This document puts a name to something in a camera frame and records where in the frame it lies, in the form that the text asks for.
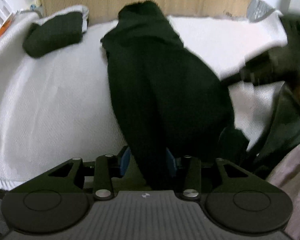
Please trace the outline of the dark grey folded garment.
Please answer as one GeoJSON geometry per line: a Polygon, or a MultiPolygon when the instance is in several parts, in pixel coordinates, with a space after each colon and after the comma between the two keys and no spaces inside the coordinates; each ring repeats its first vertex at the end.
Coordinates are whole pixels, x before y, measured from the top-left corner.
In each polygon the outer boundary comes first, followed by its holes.
{"type": "Polygon", "coordinates": [[[83,15],[73,11],[57,15],[42,24],[32,23],[23,41],[24,51],[40,58],[52,51],[81,42],[83,15]]]}

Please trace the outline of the white woven bed cover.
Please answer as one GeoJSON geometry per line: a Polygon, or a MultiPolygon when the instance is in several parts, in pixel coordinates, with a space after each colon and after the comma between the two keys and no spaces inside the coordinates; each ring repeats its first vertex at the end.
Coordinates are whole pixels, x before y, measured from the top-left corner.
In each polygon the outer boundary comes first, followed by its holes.
{"type": "MultiPolygon", "coordinates": [[[[116,154],[125,140],[111,109],[101,38],[117,21],[90,26],[82,42],[34,59],[22,44],[35,12],[18,14],[0,37],[0,189],[11,190],[64,161],[116,154]]],[[[218,77],[287,36],[276,12],[249,22],[168,18],[186,48],[218,77]]]]}

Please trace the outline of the black shirt with white print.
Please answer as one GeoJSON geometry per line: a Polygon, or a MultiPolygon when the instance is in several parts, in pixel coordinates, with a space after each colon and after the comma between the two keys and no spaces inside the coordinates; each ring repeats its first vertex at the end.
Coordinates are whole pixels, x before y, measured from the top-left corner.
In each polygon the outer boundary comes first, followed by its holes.
{"type": "Polygon", "coordinates": [[[118,20],[101,41],[111,104],[147,184],[172,188],[172,160],[183,155],[244,163],[249,141],[235,128],[228,87],[184,47],[160,8],[129,4],[118,20]]]}

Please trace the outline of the light grey folded garment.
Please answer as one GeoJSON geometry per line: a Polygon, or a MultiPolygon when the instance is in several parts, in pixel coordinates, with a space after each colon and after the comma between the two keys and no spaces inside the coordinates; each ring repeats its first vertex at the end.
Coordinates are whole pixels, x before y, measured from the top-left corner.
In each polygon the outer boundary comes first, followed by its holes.
{"type": "Polygon", "coordinates": [[[34,23],[38,25],[43,25],[45,22],[53,19],[56,16],[67,15],[72,12],[79,12],[82,15],[82,33],[85,33],[88,27],[89,9],[85,5],[81,5],[81,4],[73,5],[63,10],[57,11],[50,16],[35,20],[34,23]]]}

